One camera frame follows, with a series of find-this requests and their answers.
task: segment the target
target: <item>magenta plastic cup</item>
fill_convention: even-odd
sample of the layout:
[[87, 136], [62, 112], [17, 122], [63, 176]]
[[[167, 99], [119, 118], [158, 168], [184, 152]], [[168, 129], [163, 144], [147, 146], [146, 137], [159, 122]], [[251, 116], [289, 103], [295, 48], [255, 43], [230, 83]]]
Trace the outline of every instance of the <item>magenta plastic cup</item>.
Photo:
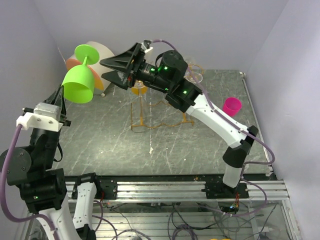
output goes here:
[[236, 97], [228, 97], [223, 105], [222, 110], [230, 117], [235, 116], [242, 107], [241, 101]]

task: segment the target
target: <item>gray wall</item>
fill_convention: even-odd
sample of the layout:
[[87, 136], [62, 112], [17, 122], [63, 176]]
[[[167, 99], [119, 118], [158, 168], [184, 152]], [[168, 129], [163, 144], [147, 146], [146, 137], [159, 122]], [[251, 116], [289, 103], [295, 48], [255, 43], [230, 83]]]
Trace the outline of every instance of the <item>gray wall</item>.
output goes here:
[[[56, 43], [32, 0], [0, 1], [0, 152], [9, 147], [23, 107], [33, 108], [62, 82], [66, 69]], [[22, 132], [18, 144], [29, 143]], [[21, 217], [25, 203], [18, 188], [7, 187], [9, 209]], [[18, 224], [0, 210], [0, 234], [12, 240]]]
[[[35, 0], [65, 58], [87, 41], [115, 54], [165, 39], [206, 69], [246, 72], [288, 0]], [[157, 53], [168, 47], [157, 44]]]
[[319, 9], [319, 0], [290, 0], [247, 73], [276, 174], [307, 240], [319, 238], [320, 222]]

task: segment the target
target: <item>floor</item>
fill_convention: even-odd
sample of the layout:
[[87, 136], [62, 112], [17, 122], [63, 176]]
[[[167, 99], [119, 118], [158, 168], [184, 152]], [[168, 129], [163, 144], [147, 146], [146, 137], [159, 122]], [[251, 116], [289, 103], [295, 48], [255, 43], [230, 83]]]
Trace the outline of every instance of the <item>floor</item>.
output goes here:
[[[214, 104], [222, 108], [228, 97], [237, 97], [242, 109], [234, 117], [238, 122], [257, 125], [245, 85], [238, 71], [206, 70], [202, 84]], [[131, 90], [111, 84], [106, 96], [94, 96], [87, 104], [66, 103], [67, 117], [72, 121], [60, 136], [63, 160], [55, 168], [63, 168], [67, 176], [96, 172], [98, 175], [177, 175], [223, 174], [222, 156], [227, 144], [197, 119], [194, 126], [183, 123], [175, 127], [145, 127], [131, 130], [131, 102], [137, 100]], [[164, 95], [148, 89], [146, 104], [155, 104]], [[176, 124], [182, 113], [171, 106], [158, 105], [145, 109], [145, 121]], [[254, 143], [247, 161], [266, 161], [263, 148]], [[264, 165], [248, 165], [246, 173], [269, 172]]]

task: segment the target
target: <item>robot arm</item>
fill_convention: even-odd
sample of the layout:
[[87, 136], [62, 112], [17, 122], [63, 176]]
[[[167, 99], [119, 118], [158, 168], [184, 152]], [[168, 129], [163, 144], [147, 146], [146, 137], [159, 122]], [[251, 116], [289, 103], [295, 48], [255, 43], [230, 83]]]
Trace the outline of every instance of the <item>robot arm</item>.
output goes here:
[[117, 71], [117, 74], [104, 73], [102, 77], [125, 90], [133, 87], [136, 80], [140, 80], [145, 86], [165, 93], [165, 99], [174, 108], [199, 119], [222, 137], [229, 146], [223, 155], [226, 163], [223, 183], [235, 188], [240, 181], [243, 163], [254, 140], [222, 119], [216, 111], [254, 136], [258, 134], [258, 129], [236, 122], [215, 105], [215, 110], [212, 110], [202, 91], [184, 78], [188, 64], [176, 50], [160, 54], [157, 57], [157, 60], [161, 58], [159, 66], [146, 63], [145, 50], [149, 45], [150, 41], [136, 43], [124, 53], [102, 59], [101, 65]]

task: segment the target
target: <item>table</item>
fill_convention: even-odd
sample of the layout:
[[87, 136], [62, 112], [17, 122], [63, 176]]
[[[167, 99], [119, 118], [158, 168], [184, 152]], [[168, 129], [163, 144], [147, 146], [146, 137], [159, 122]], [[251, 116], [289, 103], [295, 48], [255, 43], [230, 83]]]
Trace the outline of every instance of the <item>table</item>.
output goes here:
[[[219, 108], [228, 97], [237, 97], [242, 109], [234, 119], [242, 124], [257, 125], [245, 84], [239, 71], [206, 70], [202, 84]], [[131, 102], [137, 96], [111, 84], [105, 97], [94, 96], [87, 104], [66, 102], [70, 127], [63, 127], [60, 144], [63, 160], [54, 168], [63, 168], [66, 176], [96, 172], [98, 175], [188, 175], [223, 174], [222, 156], [228, 145], [215, 132], [193, 118], [194, 126], [161, 126], [131, 130]], [[163, 99], [163, 93], [148, 89], [147, 103]], [[182, 113], [174, 108], [152, 108], [150, 123], [164, 119], [179, 122]], [[247, 161], [267, 160], [264, 149], [255, 142]], [[246, 173], [267, 174], [266, 165], [247, 165]]]

